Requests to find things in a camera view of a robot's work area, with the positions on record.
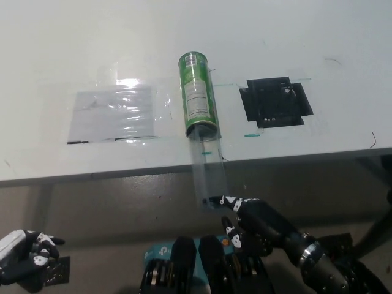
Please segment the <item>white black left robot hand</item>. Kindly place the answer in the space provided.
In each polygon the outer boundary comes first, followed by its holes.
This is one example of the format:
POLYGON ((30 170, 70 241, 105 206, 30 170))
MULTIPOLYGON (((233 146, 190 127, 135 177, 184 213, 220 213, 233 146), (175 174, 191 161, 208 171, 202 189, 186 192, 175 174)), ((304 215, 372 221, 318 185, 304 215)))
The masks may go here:
POLYGON ((1 285, 11 285, 44 270, 58 259, 66 242, 34 230, 18 229, 1 238, 1 285))

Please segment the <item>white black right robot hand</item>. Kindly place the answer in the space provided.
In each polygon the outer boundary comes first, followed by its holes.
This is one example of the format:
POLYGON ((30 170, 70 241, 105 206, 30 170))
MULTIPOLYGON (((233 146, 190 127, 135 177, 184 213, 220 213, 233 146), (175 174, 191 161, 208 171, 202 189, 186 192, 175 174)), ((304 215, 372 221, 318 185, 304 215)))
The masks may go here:
POLYGON ((240 229, 229 218, 222 218, 222 226, 235 248, 258 254, 256 243, 263 241, 268 247, 282 249, 295 266, 299 264, 306 248, 305 238, 267 202, 222 195, 211 197, 209 203, 215 208, 227 208, 236 213, 240 229))

